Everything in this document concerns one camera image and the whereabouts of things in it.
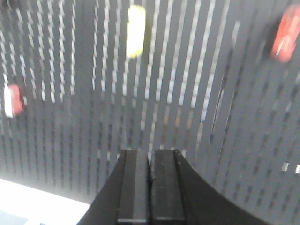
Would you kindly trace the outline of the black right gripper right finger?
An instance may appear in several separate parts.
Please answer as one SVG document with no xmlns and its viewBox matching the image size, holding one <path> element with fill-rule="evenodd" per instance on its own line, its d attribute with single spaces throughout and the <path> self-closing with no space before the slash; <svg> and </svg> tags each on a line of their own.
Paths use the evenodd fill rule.
<svg viewBox="0 0 300 225">
<path fill-rule="evenodd" d="M 211 187 L 179 150 L 156 150 L 151 166 L 153 225 L 265 225 Z"/>
</svg>

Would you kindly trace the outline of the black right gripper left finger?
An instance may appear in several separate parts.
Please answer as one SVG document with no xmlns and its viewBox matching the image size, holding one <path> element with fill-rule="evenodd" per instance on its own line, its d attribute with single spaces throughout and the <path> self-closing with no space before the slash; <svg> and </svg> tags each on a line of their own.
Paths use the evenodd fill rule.
<svg viewBox="0 0 300 225">
<path fill-rule="evenodd" d="M 150 224 L 150 167 L 141 150 L 123 150 L 80 225 Z"/>
</svg>

